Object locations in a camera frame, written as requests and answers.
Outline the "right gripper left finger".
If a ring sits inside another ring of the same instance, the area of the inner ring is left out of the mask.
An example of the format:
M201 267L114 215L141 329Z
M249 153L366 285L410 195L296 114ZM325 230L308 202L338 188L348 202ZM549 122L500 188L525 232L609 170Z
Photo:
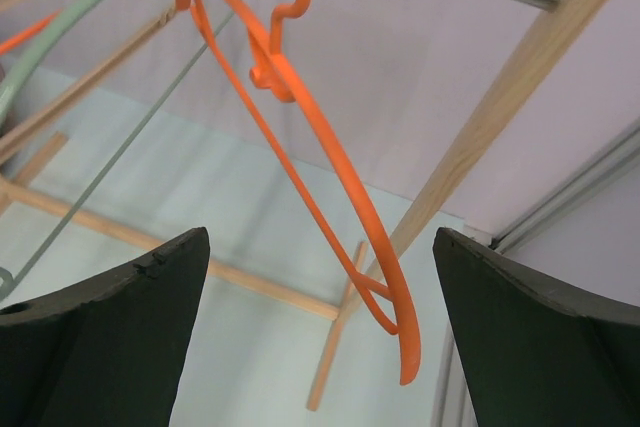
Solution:
M4 426L166 426L209 262L190 229L1 311Z

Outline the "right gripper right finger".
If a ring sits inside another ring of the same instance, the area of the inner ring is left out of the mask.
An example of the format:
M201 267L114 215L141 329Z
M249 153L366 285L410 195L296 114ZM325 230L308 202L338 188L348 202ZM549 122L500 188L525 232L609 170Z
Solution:
M478 425L638 425L638 307L450 228L433 255Z

